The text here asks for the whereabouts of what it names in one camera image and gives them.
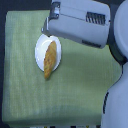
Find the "metal part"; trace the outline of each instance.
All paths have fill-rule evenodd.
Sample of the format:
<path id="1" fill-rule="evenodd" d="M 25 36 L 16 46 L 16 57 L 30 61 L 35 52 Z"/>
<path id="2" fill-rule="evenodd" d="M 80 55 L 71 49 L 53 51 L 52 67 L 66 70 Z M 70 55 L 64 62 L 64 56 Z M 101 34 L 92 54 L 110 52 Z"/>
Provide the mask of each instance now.
<path id="1" fill-rule="evenodd" d="M 51 36 L 49 29 L 48 29 L 48 22 L 49 22 L 49 17 L 47 17 L 45 22 L 44 22 L 44 27 L 42 28 L 42 33 L 47 35 L 47 36 Z"/>
<path id="2" fill-rule="evenodd" d="M 60 13 L 60 2 L 53 2 L 50 9 L 49 20 L 58 19 Z"/>

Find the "white bowl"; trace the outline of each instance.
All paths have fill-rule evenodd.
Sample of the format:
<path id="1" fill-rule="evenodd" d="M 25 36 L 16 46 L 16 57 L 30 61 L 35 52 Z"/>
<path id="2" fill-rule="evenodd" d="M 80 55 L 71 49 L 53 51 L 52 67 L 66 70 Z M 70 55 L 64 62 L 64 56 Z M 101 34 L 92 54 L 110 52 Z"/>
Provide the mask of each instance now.
<path id="1" fill-rule="evenodd" d="M 44 58 L 45 53 L 48 49 L 48 46 L 52 41 L 56 42 L 57 45 L 57 58 L 56 58 L 56 64 L 53 68 L 53 71 L 59 66 L 60 60 L 61 60 L 61 44 L 57 37 L 50 36 L 47 37 L 46 35 L 42 34 L 40 38 L 37 41 L 36 47 L 35 47 L 35 59 L 37 62 L 37 65 L 39 68 L 44 71 Z"/>

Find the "yellow food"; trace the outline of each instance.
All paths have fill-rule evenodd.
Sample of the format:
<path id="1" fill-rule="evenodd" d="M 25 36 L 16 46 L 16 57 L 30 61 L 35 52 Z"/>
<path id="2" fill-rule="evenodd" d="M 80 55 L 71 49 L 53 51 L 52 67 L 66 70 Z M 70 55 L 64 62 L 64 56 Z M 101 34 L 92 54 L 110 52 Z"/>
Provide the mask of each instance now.
<path id="1" fill-rule="evenodd" d="M 44 59 L 44 78 L 48 79 L 56 64 L 56 42 L 53 41 L 49 45 Z"/>

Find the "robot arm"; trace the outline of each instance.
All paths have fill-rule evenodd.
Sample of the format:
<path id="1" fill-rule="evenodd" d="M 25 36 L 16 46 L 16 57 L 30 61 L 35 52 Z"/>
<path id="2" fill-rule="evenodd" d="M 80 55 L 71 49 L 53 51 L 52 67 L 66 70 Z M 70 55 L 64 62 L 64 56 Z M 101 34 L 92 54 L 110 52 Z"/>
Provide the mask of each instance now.
<path id="1" fill-rule="evenodd" d="M 110 9 L 90 0 L 53 0 L 44 34 L 103 48 L 108 39 Z"/>
<path id="2" fill-rule="evenodd" d="M 105 96 L 101 127 L 128 128 L 128 0 L 120 5 L 112 26 L 115 41 L 109 43 L 110 50 L 117 60 L 124 58 L 124 66 L 121 79 Z M 53 0 L 43 33 L 103 48 L 109 28 L 108 5 L 90 0 Z"/>

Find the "green towel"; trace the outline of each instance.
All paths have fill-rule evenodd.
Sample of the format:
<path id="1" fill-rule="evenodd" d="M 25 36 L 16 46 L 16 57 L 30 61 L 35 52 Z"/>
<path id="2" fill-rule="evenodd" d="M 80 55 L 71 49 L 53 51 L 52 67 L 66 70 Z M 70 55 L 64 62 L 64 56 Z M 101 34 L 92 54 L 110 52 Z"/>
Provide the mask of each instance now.
<path id="1" fill-rule="evenodd" d="M 35 46 L 48 14 L 7 14 L 3 121 L 10 126 L 100 124 L 104 96 L 119 79 L 121 66 L 108 46 L 96 49 L 59 38 L 61 63 L 45 81 Z"/>

